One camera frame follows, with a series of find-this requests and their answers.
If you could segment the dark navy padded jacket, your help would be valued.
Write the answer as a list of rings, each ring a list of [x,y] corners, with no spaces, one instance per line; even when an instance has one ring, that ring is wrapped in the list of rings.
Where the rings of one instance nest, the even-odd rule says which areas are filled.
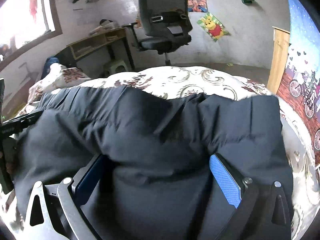
[[[103,239],[214,239],[235,210],[209,169],[216,153],[261,185],[282,183],[292,198],[274,96],[164,100],[132,87],[76,87],[44,95],[38,109],[17,143],[22,215],[35,182],[59,183],[96,154],[106,161],[84,213]]]

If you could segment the wooden desk with shelf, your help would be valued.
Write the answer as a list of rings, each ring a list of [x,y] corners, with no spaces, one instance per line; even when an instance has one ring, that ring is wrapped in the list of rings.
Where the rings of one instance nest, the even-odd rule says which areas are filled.
[[[78,62],[82,58],[91,55],[103,47],[107,49],[110,59],[114,61],[116,56],[112,44],[117,41],[122,42],[130,67],[132,70],[135,70],[135,63],[133,61],[126,30],[124,28],[116,28],[111,31],[91,35],[67,45],[66,48],[70,49],[72,58],[75,62]]]

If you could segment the blue printed curtain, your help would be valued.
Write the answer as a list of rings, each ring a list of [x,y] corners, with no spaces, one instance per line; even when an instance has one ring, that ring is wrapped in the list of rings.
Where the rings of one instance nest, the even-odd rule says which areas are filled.
[[[277,96],[299,116],[305,148],[319,167],[319,30],[300,0],[288,0],[290,40]]]

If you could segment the floral white red bedspread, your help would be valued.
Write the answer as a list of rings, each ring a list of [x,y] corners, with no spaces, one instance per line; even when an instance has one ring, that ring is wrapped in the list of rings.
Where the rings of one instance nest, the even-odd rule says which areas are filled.
[[[53,64],[52,68],[52,73],[30,87],[28,102],[22,113],[32,111],[46,94],[76,87],[132,87],[164,100],[193,94],[217,95],[234,101],[256,95],[273,96],[260,83],[204,67],[156,67],[94,80],[89,80],[80,70],[67,69],[58,63]],[[293,177],[291,238],[319,239],[319,170],[298,132],[301,128],[299,116],[285,101],[278,99],[278,102],[281,134]],[[26,239],[24,217],[18,210],[16,191],[1,195],[1,200],[1,217],[16,239]]]

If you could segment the Winnie the Pooh poster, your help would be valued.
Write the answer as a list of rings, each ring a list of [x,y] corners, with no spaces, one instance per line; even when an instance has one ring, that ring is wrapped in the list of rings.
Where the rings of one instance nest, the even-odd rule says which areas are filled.
[[[216,42],[223,36],[230,35],[225,26],[210,12],[201,17],[197,24]]]

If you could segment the black mesh office chair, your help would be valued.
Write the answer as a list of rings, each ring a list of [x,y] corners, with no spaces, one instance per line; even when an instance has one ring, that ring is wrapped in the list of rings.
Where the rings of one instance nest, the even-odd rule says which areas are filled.
[[[191,42],[193,29],[188,15],[188,0],[138,0],[140,23],[147,38],[138,39],[134,26],[137,22],[122,25],[133,36],[133,46],[140,52],[155,50],[165,56]]]

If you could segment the anime character poster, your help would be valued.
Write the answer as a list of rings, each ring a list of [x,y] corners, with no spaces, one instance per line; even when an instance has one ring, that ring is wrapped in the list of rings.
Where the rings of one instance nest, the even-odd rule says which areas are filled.
[[[188,11],[207,13],[207,0],[188,0]]]

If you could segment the window with brown frame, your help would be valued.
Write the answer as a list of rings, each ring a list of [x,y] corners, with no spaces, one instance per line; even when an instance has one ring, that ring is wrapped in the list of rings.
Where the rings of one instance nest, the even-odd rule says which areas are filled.
[[[1,0],[1,70],[61,34],[55,0]]]

